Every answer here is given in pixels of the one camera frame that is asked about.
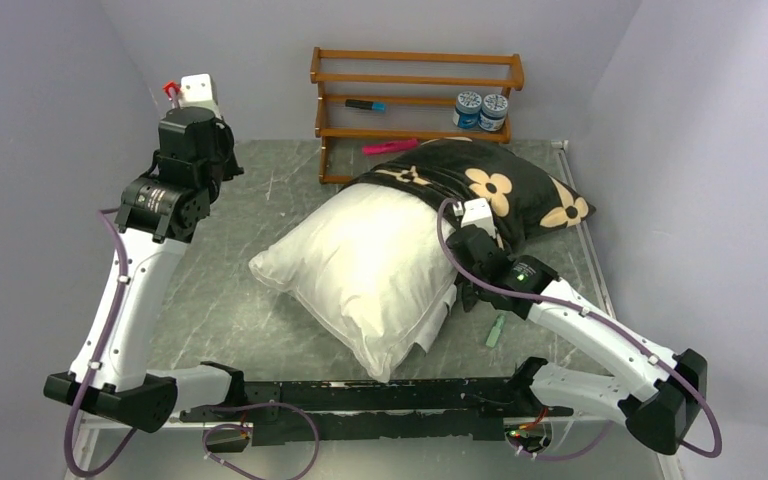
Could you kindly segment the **black pillowcase with beige flowers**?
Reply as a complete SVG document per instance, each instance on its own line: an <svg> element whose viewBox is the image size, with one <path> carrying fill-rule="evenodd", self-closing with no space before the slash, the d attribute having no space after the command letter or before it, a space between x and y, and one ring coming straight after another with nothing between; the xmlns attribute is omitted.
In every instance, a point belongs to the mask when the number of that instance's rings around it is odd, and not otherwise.
<svg viewBox="0 0 768 480"><path fill-rule="evenodd" d="M454 232L463 227L453 213L453 205L485 198L493 211L495 241L513 258L511 289L484 283L466 270L458 273L456 280L463 274L480 287L516 299L514 313L521 318L527 317L534 306L543 306L547 288L561 277L535 257L514 258L513 253L533 238L574 227L596 212L583 195L539 166L498 144L464 137L428 141L379 164L349 184L405 193L432 208L433 226L452 228ZM437 252L451 253L448 247ZM460 265L451 255L445 264L454 270Z"/></svg>

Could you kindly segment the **white pillow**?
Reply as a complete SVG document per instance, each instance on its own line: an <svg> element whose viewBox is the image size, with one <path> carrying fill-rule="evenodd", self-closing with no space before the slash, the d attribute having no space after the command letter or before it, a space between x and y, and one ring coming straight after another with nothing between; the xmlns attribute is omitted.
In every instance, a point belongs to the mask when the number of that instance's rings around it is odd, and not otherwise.
<svg viewBox="0 0 768 480"><path fill-rule="evenodd" d="M440 247L453 229L418 198L384 186L341 191L249 262L388 382L411 348L430 350L456 302Z"/></svg>

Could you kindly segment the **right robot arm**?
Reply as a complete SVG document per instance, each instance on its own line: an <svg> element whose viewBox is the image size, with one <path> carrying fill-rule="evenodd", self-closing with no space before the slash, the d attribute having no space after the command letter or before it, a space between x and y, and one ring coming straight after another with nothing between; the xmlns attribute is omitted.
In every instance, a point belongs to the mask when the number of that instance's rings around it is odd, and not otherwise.
<svg viewBox="0 0 768 480"><path fill-rule="evenodd" d="M624 426L660 454L680 448L707 458L721 454L722 431L706 398L708 364L701 354L677 354L635 333L552 267L509 254L476 226L438 241L475 298L554 332L607 371L596 375L530 357L508 381L516 411L570 408Z"/></svg>

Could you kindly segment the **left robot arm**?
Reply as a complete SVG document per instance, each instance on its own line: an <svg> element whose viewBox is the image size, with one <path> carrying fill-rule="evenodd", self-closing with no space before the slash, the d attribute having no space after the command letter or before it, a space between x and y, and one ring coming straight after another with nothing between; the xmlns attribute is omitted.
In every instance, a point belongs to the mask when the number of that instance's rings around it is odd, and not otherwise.
<svg viewBox="0 0 768 480"><path fill-rule="evenodd" d="M181 411L207 406L221 420L246 406L244 375L215 362L147 368L150 341L173 273L210 214L223 181L242 174L230 127L214 110L186 106L158 125L149 171L105 223L114 258L90 332L69 369L48 376L45 397L147 433Z"/></svg>

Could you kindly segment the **green translucent marker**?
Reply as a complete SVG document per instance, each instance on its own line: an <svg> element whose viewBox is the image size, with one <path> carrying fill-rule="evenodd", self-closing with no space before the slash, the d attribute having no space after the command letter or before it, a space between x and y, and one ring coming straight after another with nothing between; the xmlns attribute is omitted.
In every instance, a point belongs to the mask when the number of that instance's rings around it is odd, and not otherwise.
<svg viewBox="0 0 768 480"><path fill-rule="evenodd" d="M496 315L485 340L485 346L487 348L493 349L497 346L499 338L503 332L505 322L506 314L504 312Z"/></svg>

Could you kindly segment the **right blue lidded jar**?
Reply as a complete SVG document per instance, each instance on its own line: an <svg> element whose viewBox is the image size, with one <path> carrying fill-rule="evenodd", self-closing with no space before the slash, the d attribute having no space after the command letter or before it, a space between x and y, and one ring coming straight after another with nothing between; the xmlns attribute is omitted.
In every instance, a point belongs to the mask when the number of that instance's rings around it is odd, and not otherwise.
<svg viewBox="0 0 768 480"><path fill-rule="evenodd" d="M486 95L481 104L478 125L487 132L497 132L503 126L509 109L508 98L502 94Z"/></svg>

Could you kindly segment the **blue lidded jar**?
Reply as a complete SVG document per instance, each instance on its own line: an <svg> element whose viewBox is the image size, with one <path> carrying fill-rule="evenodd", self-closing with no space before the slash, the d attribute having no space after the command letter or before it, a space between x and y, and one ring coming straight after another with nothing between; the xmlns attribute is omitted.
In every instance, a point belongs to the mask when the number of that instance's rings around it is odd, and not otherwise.
<svg viewBox="0 0 768 480"><path fill-rule="evenodd" d="M478 125L487 132L497 132L503 126L509 109L508 98L502 94L486 95L481 104Z"/></svg>
<svg viewBox="0 0 768 480"><path fill-rule="evenodd" d="M454 103L453 123L459 129L472 129L478 124L483 97L474 91L460 92Z"/></svg>

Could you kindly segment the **pink highlighter marker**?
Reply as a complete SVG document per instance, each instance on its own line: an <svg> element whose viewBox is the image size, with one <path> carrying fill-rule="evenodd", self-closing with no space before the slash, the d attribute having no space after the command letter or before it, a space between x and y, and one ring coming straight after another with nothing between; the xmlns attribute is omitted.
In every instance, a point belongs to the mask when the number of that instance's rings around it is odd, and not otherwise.
<svg viewBox="0 0 768 480"><path fill-rule="evenodd" d="M393 140L380 144L365 145L361 148L364 155L375 156L391 153L400 153L414 149L420 145L418 139Z"/></svg>

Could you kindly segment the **left blue lidded jar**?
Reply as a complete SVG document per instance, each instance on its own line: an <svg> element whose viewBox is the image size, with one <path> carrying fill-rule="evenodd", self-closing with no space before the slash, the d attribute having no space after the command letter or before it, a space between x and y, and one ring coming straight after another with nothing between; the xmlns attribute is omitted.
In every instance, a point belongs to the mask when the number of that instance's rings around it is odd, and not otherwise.
<svg viewBox="0 0 768 480"><path fill-rule="evenodd" d="M483 97L474 91L460 92L454 103L453 123L459 129L472 129L478 124Z"/></svg>

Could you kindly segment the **blue and black marker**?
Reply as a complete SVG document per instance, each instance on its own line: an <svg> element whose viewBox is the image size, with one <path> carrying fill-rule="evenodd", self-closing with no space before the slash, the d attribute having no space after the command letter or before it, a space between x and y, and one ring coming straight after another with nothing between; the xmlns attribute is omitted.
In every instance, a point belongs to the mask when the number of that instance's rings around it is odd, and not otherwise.
<svg viewBox="0 0 768 480"><path fill-rule="evenodd" d="M378 101L346 99L344 106L347 108L383 113L387 110L387 105Z"/></svg>

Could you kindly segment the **wooden three-tier shelf rack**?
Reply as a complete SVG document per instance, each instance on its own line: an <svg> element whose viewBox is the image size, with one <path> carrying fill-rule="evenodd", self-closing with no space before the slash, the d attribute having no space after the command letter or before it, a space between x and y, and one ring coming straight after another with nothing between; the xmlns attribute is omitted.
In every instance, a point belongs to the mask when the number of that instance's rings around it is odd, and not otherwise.
<svg viewBox="0 0 768 480"><path fill-rule="evenodd" d="M421 64L450 64L450 65L481 65L481 66L505 66L508 69L507 77L495 78L467 78L467 77L443 77L443 76L417 76L417 75L384 75L384 74L354 74L354 73L328 73L323 70L322 63L325 60L357 60L357 61L383 61L395 63L421 63ZM440 130L420 130L417 128L385 129L371 127L338 127L329 120L328 108L330 105L344 106L346 99L371 100L385 103L389 107L418 106L454 109L454 97L429 97L429 96L397 96L397 95L361 95L338 94L328 91L330 84L380 84L380 85L406 85L406 86L434 86L434 87L488 87L497 88L500 94L510 97L513 91L520 91L525 86L525 68L518 54L512 55L477 55L454 53L427 53L427 52L391 52L391 51L364 51L364 50L335 50L315 47L312 53L310 67L311 83L317 86L317 113L314 122L315 136L320 140L320 162L318 180L321 184L345 185L350 180L349 175L336 175L329 171L329 141L336 138L381 138L391 140L418 139L433 140L441 138L445 133ZM350 110L372 112L347 108Z"/></svg>

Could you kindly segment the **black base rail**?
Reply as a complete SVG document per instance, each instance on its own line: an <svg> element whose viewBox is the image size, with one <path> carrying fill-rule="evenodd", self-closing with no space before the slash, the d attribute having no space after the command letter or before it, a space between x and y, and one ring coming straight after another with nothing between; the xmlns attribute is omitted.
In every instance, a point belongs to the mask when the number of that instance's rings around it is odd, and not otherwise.
<svg viewBox="0 0 768 480"><path fill-rule="evenodd" d="M323 441L469 437L500 441L533 422L571 415L541 407L504 377L375 381L250 381L251 412L202 406L182 412L184 424L244 423L255 446Z"/></svg>

